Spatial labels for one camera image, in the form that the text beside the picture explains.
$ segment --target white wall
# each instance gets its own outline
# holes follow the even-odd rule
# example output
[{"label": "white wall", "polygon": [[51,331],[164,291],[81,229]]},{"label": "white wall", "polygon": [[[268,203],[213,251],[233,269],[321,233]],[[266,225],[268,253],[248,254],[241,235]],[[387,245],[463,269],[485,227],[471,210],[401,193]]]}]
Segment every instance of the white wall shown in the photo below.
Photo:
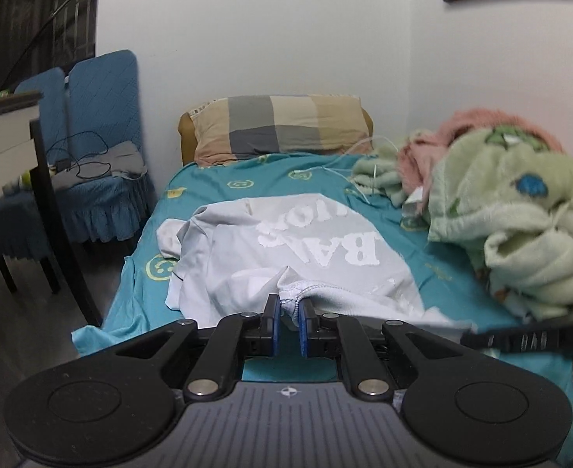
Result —
[{"label": "white wall", "polygon": [[96,52],[139,61],[144,143],[162,191],[184,111],[232,95],[359,95],[379,133],[406,131],[409,0],[98,0]]},{"label": "white wall", "polygon": [[517,112],[573,150],[573,0],[411,0],[409,129]]}]

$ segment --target metal screw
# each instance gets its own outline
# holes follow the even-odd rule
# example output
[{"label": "metal screw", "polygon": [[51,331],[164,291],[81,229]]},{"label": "metal screw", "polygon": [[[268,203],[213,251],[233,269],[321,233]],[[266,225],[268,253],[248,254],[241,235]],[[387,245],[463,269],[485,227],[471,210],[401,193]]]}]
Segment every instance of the metal screw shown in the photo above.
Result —
[{"label": "metal screw", "polygon": [[380,395],[388,391],[390,387],[384,380],[377,380],[371,378],[369,380],[362,380],[358,384],[358,390],[368,395]]},{"label": "metal screw", "polygon": [[209,395],[217,392],[219,385],[217,382],[202,378],[200,380],[194,380],[187,386],[187,390],[195,395]]}]

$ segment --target dark window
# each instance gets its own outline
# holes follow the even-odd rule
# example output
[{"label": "dark window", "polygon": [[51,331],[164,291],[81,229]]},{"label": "dark window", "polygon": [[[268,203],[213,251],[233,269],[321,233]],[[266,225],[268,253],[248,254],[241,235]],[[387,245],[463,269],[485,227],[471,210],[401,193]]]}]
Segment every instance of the dark window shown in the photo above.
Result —
[{"label": "dark window", "polygon": [[97,0],[0,0],[0,90],[95,56]]}]

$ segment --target blue chair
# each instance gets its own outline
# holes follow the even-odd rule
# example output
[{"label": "blue chair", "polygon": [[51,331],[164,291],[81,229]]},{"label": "blue chair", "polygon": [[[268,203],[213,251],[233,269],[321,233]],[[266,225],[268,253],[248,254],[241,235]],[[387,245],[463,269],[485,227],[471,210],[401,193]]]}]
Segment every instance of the blue chair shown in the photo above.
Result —
[{"label": "blue chair", "polygon": [[[130,140],[141,151],[137,61],[118,51],[76,64],[69,89],[61,69],[31,77],[16,92],[39,90],[42,136],[49,163],[79,160]],[[64,227],[72,242],[132,238],[150,212],[148,175],[132,181],[104,177],[57,192]],[[0,254],[36,259],[55,289],[52,254],[30,191],[0,198]]]}]

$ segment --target bed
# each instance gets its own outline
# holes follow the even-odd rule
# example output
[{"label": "bed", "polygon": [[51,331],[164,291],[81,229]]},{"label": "bed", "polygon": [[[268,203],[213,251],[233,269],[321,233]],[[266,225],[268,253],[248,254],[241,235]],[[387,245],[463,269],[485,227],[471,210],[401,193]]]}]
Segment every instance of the bed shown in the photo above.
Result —
[{"label": "bed", "polygon": [[[369,131],[373,129],[368,115]],[[193,122],[183,116],[179,126],[185,161],[194,156]],[[428,243],[426,231],[401,228],[401,212],[388,198],[376,195],[366,203],[345,178],[315,169],[331,164],[350,170],[356,155],[319,155],[306,152],[273,153],[236,161],[227,166],[185,165],[169,182],[158,201],[135,252],[126,258],[120,287],[101,329],[86,326],[73,333],[81,356],[153,330],[181,318],[165,305],[169,274],[174,261],[159,253],[156,229],[167,218],[188,219],[201,205],[245,197],[269,197],[297,193],[322,193],[346,204],[375,225],[387,243],[410,266],[426,308],[438,306],[456,320],[473,321],[478,328],[506,326],[516,320],[488,296],[473,275],[466,253],[460,248]],[[573,405],[571,361],[555,355],[501,356],[501,359],[536,372],[556,383]],[[254,359],[245,365],[244,379],[253,381],[329,381],[335,365],[326,359],[299,357],[297,333],[281,331],[279,355]],[[573,463],[573,427],[558,461]]]}]

